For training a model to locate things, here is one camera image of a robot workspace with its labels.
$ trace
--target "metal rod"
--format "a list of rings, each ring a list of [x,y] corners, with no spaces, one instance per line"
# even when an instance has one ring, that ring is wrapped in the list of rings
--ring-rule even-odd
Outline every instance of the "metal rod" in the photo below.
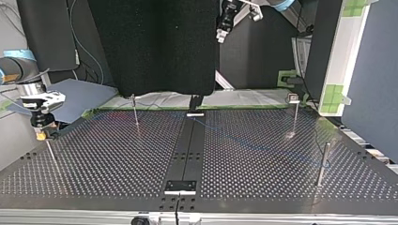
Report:
[[[216,70],[216,82],[226,91],[233,91],[235,87]]]
[[[139,123],[138,123],[138,116],[137,116],[137,109],[136,109],[136,102],[135,102],[135,95],[132,95],[131,96],[131,105],[132,105],[132,108],[134,109],[134,116],[135,116],[135,125],[139,125]]]
[[[46,143],[47,143],[47,147],[49,148],[51,158],[53,158],[53,160],[55,160],[55,155],[54,155],[53,149],[52,149],[52,147],[50,145],[50,142],[46,141]]]
[[[295,124],[296,124],[296,121],[297,121],[297,119],[298,119],[298,113],[299,113],[299,103],[296,104]]]
[[[316,179],[316,186],[317,187],[322,187],[323,175],[325,173],[325,164],[328,161],[329,151],[330,151],[330,143],[327,142],[325,144],[325,149],[324,149],[323,156],[322,156],[322,164],[321,164],[321,167],[319,169],[319,175],[318,175],[318,178]]]

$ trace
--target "small white object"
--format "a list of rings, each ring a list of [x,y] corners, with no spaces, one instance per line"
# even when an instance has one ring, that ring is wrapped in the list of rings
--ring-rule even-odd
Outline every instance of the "small white object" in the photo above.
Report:
[[[299,104],[299,95],[298,94],[287,95],[287,102],[289,104]]]
[[[255,4],[255,3],[251,2],[251,1],[247,1],[247,0],[239,0],[239,1],[250,6],[252,19],[255,22],[261,21],[264,18],[263,12],[261,11],[261,8],[258,4]]]
[[[235,87],[228,82],[219,71],[216,70],[216,82],[225,90],[225,91],[233,91]]]
[[[219,41],[219,43],[223,44],[225,41],[226,36],[229,34],[229,32],[226,32],[224,30],[221,29],[217,29],[217,40]]]
[[[203,116],[205,116],[205,114],[202,113],[202,112],[199,112],[199,113],[187,113],[187,116],[188,117],[203,117]]]
[[[176,191],[164,191],[165,195],[195,195],[196,191],[187,191],[187,190],[176,190]]]
[[[343,96],[343,98],[342,98],[342,103],[343,103],[344,105],[351,105],[351,102],[352,102],[351,98],[346,97],[346,96]]]
[[[77,50],[75,50],[75,55],[76,55],[76,65],[80,65],[79,53],[77,52]]]
[[[72,70],[72,73],[73,73],[73,76],[75,76],[76,81],[79,81],[79,78],[77,77],[77,74],[74,69]]]

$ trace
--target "robot end effector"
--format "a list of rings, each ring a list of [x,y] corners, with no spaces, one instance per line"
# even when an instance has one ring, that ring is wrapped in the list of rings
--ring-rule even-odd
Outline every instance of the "robot end effector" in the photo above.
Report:
[[[5,51],[4,56],[0,58],[0,85],[17,85],[23,106],[32,113],[30,122],[38,140],[56,138],[57,124],[51,111],[63,105],[65,95],[47,91],[31,51]]]
[[[295,0],[257,0],[255,4],[252,0],[223,0],[222,15],[217,21],[217,40],[224,43],[226,36],[231,33],[235,26],[234,19],[242,10],[243,4],[249,6],[250,17],[258,22],[263,19],[260,6],[271,6],[278,11],[287,10]]]

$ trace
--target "cable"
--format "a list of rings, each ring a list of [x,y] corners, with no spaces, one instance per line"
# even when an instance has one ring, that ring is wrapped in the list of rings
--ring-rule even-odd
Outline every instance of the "cable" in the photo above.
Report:
[[[103,74],[103,69],[102,66],[100,65],[99,61],[96,59],[96,57],[94,57],[84,46],[83,44],[80,42],[80,40],[77,38],[76,33],[74,31],[74,27],[73,27],[73,20],[72,20],[72,16],[73,16],[73,9],[74,6],[76,4],[77,0],[74,0],[72,3],[72,6],[70,7],[70,12],[69,12],[69,21],[70,21],[70,28],[73,34],[73,37],[76,40],[76,43],[78,43],[78,45],[94,60],[94,62],[96,62],[96,64],[99,66],[99,70],[100,70],[100,74],[101,74],[101,82],[100,84],[103,84],[104,82],[104,74]]]
[[[12,89],[8,89],[8,90],[4,90],[4,91],[0,91],[1,94],[4,94],[6,92],[11,92],[11,91],[15,91],[18,90],[17,88],[12,88]]]
[[[175,211],[175,216],[176,216],[176,225],[179,225],[179,218],[178,218],[178,207],[179,207],[179,197],[181,194],[178,195],[178,201],[176,202],[176,211]]]
[[[87,82],[87,76],[90,76],[91,79],[93,79],[93,81],[95,81],[96,83],[98,83],[100,81],[100,77],[99,74],[96,72],[96,70],[94,70],[91,66],[89,66],[87,63],[85,63],[83,60],[80,60],[80,62],[82,63],[82,66],[85,69],[85,81]],[[96,75],[96,78],[94,78],[93,76],[91,76],[91,74],[88,72],[87,74],[87,68],[89,68],[94,75]]]
[[[37,77],[41,77],[41,76],[43,76],[43,75],[44,75],[44,74],[46,74],[48,71],[50,71],[50,69],[49,69],[49,68],[47,68],[46,70],[44,70],[44,71],[40,72],[40,73],[39,73],[38,75],[36,75],[36,76],[33,76],[33,77],[31,77],[31,78],[28,78],[28,79],[26,79],[26,80],[23,80],[23,81],[14,82],[14,84],[18,84],[18,83],[25,83],[25,82],[32,81],[32,80],[36,79]]]
[[[8,9],[10,9],[10,10],[15,14],[15,16],[17,16],[19,19],[21,19],[21,16],[20,16],[20,14],[18,13],[17,9],[15,9],[15,8],[14,8],[12,5],[10,5],[9,3],[6,3],[6,2],[1,1],[1,2],[0,2],[0,7],[6,7],[6,8],[8,8]]]
[[[15,112],[12,112],[12,113],[9,113],[9,114],[7,114],[7,115],[4,115],[4,116],[0,117],[0,120],[1,120],[1,119],[4,119],[4,118],[6,118],[6,117],[9,117],[9,116],[11,116],[11,115],[13,115],[13,114],[15,114]]]
[[[298,45],[298,38],[299,38],[299,20],[301,19],[301,13],[302,13],[302,5],[301,5],[301,7],[300,7],[300,9],[299,9],[299,13],[298,13],[298,21],[297,21],[297,24],[296,24],[296,32],[297,32],[297,33],[296,33],[296,37],[295,37],[295,42],[296,42],[296,58],[297,58],[297,60],[298,60],[298,75],[299,75],[299,76],[301,77],[301,79],[303,80],[304,87],[305,87],[305,89],[306,89],[308,95],[310,96],[311,99],[314,99],[313,96],[311,95],[310,89],[308,88],[307,83],[305,82],[305,79],[304,79],[304,77],[303,77],[303,75],[302,75],[302,73],[301,73],[301,63],[300,63],[300,61],[299,61],[299,45]],[[319,108],[318,108],[318,106],[316,106],[315,103],[314,103],[314,106],[316,107],[316,110],[319,111]]]
[[[311,93],[310,93],[310,89],[308,88],[307,83],[305,82],[305,79],[304,79],[304,77],[303,77],[303,75],[302,75],[302,73],[301,73],[301,63],[300,63],[300,61],[299,61],[299,45],[298,45],[299,20],[300,20],[300,18],[301,18],[301,13],[302,13],[302,5],[301,5],[301,7],[300,7],[300,9],[299,9],[299,13],[298,13],[298,21],[297,21],[297,24],[296,24],[296,31],[297,31],[297,33],[296,33],[296,37],[295,37],[295,41],[296,41],[296,58],[297,58],[297,60],[298,60],[298,75],[299,75],[299,76],[301,77],[301,79],[303,80],[304,87],[305,87],[305,89],[306,89],[308,95],[310,96],[310,98],[313,100],[313,104],[314,104],[316,110],[319,112],[319,107],[316,105],[316,103],[315,103],[315,101],[314,101],[314,98],[313,98],[313,96],[312,96]],[[316,143],[316,145],[317,145],[317,147],[318,147],[318,149],[319,149],[319,152],[320,152],[321,155],[323,156],[323,155],[324,155],[324,151],[322,151],[322,147],[321,147],[321,145],[320,145],[319,142],[318,142],[318,131],[316,130],[316,127],[314,127],[314,131],[315,131],[315,143]]]
[[[79,81],[79,78],[77,78],[77,74],[76,74],[76,72],[75,72],[74,69],[72,70],[72,73],[73,73],[73,75],[75,76],[76,81]]]

